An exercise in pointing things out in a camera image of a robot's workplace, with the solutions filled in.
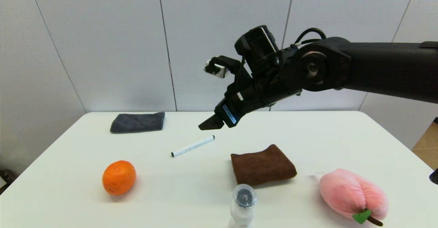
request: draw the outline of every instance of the pink plush toy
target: pink plush toy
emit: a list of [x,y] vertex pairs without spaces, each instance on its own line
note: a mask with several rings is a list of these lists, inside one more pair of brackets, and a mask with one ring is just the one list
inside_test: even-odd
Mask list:
[[388,214],[385,193],[365,178],[344,169],[337,169],[321,178],[320,191],[327,204],[344,217],[363,224],[366,220],[383,226]]

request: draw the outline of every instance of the blue label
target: blue label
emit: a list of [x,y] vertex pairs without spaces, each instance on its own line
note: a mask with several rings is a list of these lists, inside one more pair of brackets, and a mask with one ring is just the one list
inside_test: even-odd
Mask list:
[[223,105],[222,106],[223,110],[225,111],[225,113],[228,115],[228,117],[231,119],[231,122],[233,122],[233,124],[236,124],[236,119],[234,118],[233,114],[230,112],[230,110],[228,109],[227,105]]

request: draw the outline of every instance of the marker pen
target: marker pen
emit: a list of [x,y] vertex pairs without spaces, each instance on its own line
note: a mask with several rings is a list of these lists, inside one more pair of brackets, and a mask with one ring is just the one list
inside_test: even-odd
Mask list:
[[209,143],[209,142],[213,141],[214,139],[215,139],[215,136],[209,136],[209,137],[206,137],[206,138],[204,138],[204,139],[202,139],[202,140],[200,140],[200,141],[197,141],[197,142],[195,142],[195,143],[193,143],[193,144],[190,144],[190,145],[187,146],[187,147],[184,147],[184,148],[182,148],[182,149],[180,149],[180,150],[177,150],[177,151],[172,152],[172,153],[171,153],[171,154],[172,154],[172,157],[176,157],[176,156],[178,156],[178,155],[182,155],[183,153],[188,152],[188,151],[191,151],[192,149],[195,149],[195,148],[197,148],[197,147],[199,147],[199,146],[202,146],[202,145],[204,145],[204,144],[206,144],[206,143]]

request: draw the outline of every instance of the orange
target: orange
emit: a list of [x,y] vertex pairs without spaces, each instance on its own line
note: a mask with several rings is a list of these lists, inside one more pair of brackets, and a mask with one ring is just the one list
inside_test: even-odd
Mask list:
[[111,195],[122,195],[134,185],[136,176],[136,169],[130,162],[117,161],[103,172],[103,187]]

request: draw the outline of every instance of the plastic bottle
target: plastic bottle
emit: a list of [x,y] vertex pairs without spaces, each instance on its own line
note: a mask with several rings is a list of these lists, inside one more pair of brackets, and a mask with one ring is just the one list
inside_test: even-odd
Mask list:
[[257,194],[246,184],[236,186],[231,198],[231,219],[228,228],[250,228],[254,218],[254,206]]

